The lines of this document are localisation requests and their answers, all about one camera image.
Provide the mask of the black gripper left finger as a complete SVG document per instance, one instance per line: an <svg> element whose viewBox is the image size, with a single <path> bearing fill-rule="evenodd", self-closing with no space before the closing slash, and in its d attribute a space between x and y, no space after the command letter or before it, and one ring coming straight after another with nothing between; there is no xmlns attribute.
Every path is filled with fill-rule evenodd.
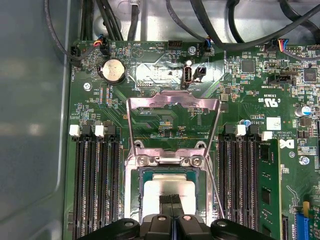
<svg viewBox="0 0 320 240"><path fill-rule="evenodd" d="M147 215L142 223L122 218L98 230L81 240L170 240L172 237L173 195L159 197L159 214Z"/></svg>

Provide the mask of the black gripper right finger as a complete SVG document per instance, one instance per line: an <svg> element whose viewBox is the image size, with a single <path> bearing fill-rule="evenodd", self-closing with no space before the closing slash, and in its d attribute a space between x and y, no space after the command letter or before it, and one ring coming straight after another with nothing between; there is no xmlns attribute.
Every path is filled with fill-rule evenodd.
<svg viewBox="0 0 320 240"><path fill-rule="evenodd" d="M271 240L270 236L228 219L217 219L210 226L195 215L184 213L180 196L172 195L172 213L176 217L178 236L181 240Z"/></svg>

